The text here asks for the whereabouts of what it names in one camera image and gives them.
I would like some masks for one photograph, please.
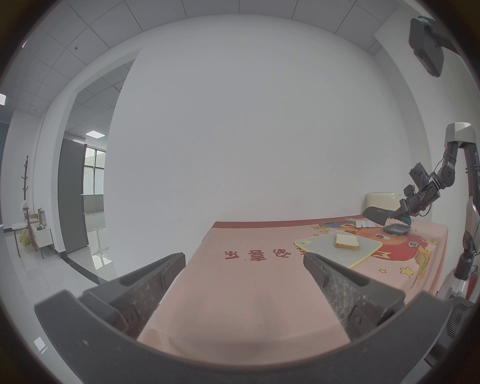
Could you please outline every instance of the cutting board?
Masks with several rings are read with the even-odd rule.
[[[337,233],[344,233],[346,235],[356,236],[351,233],[346,233],[344,231],[337,231],[327,233],[323,236],[297,240],[295,242],[295,245],[306,252],[319,254],[347,268],[353,268],[357,264],[361,263],[372,253],[379,250],[382,246],[382,243],[380,241],[356,236],[359,240],[359,248],[357,250],[337,248],[335,246],[335,236]]]

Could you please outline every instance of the pink tablecloth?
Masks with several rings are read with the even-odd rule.
[[[402,289],[435,294],[447,227],[413,221],[387,236],[360,216],[296,222],[216,223],[160,302],[138,341],[197,361],[262,365],[300,360],[349,342],[294,241],[346,230],[383,246],[354,267]]]

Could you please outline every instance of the tiled floor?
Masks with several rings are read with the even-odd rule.
[[[31,304],[36,304],[62,289],[79,296],[84,290],[95,286],[94,282],[60,259],[50,247],[43,248],[42,259],[40,251],[35,252],[31,244],[26,247],[19,244],[18,257],[13,232],[4,236],[14,272]]]
[[[0,229],[0,299],[17,332],[42,363],[62,383],[81,384],[50,343],[40,325],[34,304],[66,289],[75,296],[96,284],[83,277],[53,251],[35,252],[20,245],[18,257],[13,233]],[[46,348],[40,352],[34,341],[41,337]]]
[[[103,211],[85,214],[85,226],[89,246],[69,253],[68,257],[102,279],[110,281],[117,278],[115,263],[107,243]]]

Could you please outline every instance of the window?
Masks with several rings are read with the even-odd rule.
[[[103,194],[105,152],[87,147],[84,164],[84,195]]]

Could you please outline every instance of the ceiling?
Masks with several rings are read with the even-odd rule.
[[[130,61],[115,68],[78,93],[67,120],[66,133],[85,139],[87,132],[97,131],[105,137],[93,139],[93,142],[98,140],[106,144],[113,111],[132,64]]]
[[[317,26],[374,55],[381,45],[373,33],[397,7],[396,0],[62,0],[30,34],[0,85],[7,96],[0,120],[10,121],[15,109],[41,117],[86,65],[162,24],[210,14],[266,14]]]

